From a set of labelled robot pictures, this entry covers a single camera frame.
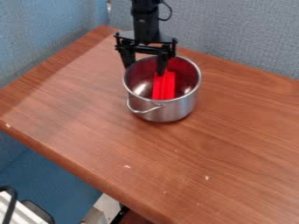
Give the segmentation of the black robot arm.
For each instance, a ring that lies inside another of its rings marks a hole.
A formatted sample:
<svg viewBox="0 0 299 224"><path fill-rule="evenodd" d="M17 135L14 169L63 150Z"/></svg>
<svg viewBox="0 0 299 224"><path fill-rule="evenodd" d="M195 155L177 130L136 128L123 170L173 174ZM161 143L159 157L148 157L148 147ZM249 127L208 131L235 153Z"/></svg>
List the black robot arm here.
<svg viewBox="0 0 299 224"><path fill-rule="evenodd" d="M164 0L131 0L131 2L133 30L115 33L116 50L124 68L133 65L137 53L155 55L156 73L163 76L167 62L176 56L177 39L160 32L159 22L171 19L173 10Z"/></svg>

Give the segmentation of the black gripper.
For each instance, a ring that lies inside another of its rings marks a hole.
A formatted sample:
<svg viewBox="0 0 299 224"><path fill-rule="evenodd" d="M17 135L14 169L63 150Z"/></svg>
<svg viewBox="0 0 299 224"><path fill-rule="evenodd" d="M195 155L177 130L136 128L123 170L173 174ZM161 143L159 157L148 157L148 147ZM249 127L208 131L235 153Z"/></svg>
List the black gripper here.
<svg viewBox="0 0 299 224"><path fill-rule="evenodd" d="M136 53L157 55L156 73L164 74L167 68L168 55L176 55L177 39L163 34L160 31L149 40L139 40L133 31L117 31L113 35L116 39L116 50L120 53L124 68L136 62Z"/></svg>

